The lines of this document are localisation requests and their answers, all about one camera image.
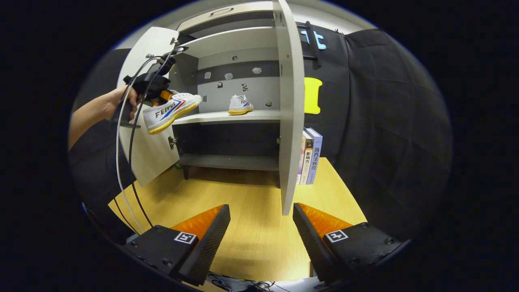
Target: book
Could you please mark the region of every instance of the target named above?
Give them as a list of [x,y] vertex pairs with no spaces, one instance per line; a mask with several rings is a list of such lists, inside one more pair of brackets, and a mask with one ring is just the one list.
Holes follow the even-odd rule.
[[312,160],[312,151],[313,151],[313,138],[305,131],[303,131],[303,136],[305,136],[305,158],[303,161],[303,170],[301,172],[301,181],[299,184],[306,184],[308,179],[308,173],[310,172],[310,162]]
[[297,179],[296,179],[296,182],[295,184],[299,184],[299,182],[301,181],[301,173],[303,172],[303,161],[304,161],[304,158],[305,158],[305,143],[306,143],[306,138],[304,135],[302,135],[302,143],[301,143],[301,155],[299,155],[299,168],[297,170]]
[[319,156],[321,154],[323,136],[321,136],[312,128],[305,128],[305,131],[310,135],[310,137],[313,138],[312,161],[310,164],[310,171],[308,172],[308,179],[306,184],[313,184],[313,181],[316,179],[317,166],[319,165]]

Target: cabinet handle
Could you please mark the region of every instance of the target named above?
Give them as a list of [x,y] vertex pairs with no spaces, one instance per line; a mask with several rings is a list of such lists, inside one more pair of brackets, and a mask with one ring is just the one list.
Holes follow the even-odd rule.
[[217,13],[217,12],[224,11],[224,10],[227,10],[227,9],[229,9],[229,11],[226,11],[226,12],[230,12],[230,11],[233,11],[233,10],[234,10],[234,7],[233,7],[233,8],[224,8],[224,9],[221,9],[221,10],[215,11],[215,12],[211,13],[211,14],[209,15],[209,17],[213,16],[213,15],[214,15],[215,13]]

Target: wooden table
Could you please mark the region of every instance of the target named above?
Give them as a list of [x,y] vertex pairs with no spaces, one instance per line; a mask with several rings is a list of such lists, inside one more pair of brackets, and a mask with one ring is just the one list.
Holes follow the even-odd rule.
[[[216,252],[211,271],[256,281],[287,281],[310,276],[310,259],[289,216],[281,215],[276,172],[192,167],[189,179],[170,168],[142,188],[139,199],[153,224],[171,227],[203,211],[229,204],[231,221]],[[147,230],[132,187],[125,189],[130,206]],[[122,194],[117,202],[132,219]],[[359,205],[326,158],[320,158],[314,184],[296,186],[294,202],[322,210],[351,224],[367,221]],[[121,219],[115,203],[110,208]]]

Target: yellow sneaker sole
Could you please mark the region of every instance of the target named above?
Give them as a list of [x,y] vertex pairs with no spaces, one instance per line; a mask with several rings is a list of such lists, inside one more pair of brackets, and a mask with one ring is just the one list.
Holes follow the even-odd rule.
[[241,111],[229,111],[229,114],[231,115],[242,115],[246,112],[252,112],[252,109],[245,109],[245,110],[241,110]]
[[153,130],[150,130],[148,131],[148,134],[151,134],[151,135],[155,135],[155,134],[158,134],[162,131],[164,131],[167,127],[171,126],[171,124],[173,124],[173,122],[178,118],[180,117],[181,115],[183,114],[186,114],[192,110],[194,110],[198,105],[196,103],[193,103],[192,105],[190,105],[189,107],[177,112],[173,118],[171,120],[169,120],[167,123],[163,124],[162,126],[156,128],[156,129],[153,129]]

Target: open cabinet door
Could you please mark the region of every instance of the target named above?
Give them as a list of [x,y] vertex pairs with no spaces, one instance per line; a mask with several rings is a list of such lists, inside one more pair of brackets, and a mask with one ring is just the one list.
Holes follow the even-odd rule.
[[[172,44],[172,39],[177,39],[178,36],[179,33],[177,31],[165,28],[151,27],[146,31],[128,53],[119,73],[117,87],[125,85],[122,79],[126,75],[135,75],[139,67],[147,60],[147,54],[161,56],[171,51],[175,47],[175,44]],[[154,63],[154,61],[148,63],[139,74],[146,73]],[[169,127],[156,135],[148,134],[144,124],[143,112],[149,107],[145,104],[142,107],[137,122],[137,125],[141,126],[141,128],[135,129],[133,137],[131,166],[135,178],[137,178],[141,186],[144,186],[171,167],[180,158],[176,146],[171,149],[169,145],[168,137],[174,138],[172,128]],[[131,128],[120,128],[120,141],[126,159],[128,159],[130,149],[130,136]]]
[[285,0],[272,1],[278,39],[280,78],[279,176],[283,215],[290,213],[294,198],[305,106],[305,69],[299,31]]

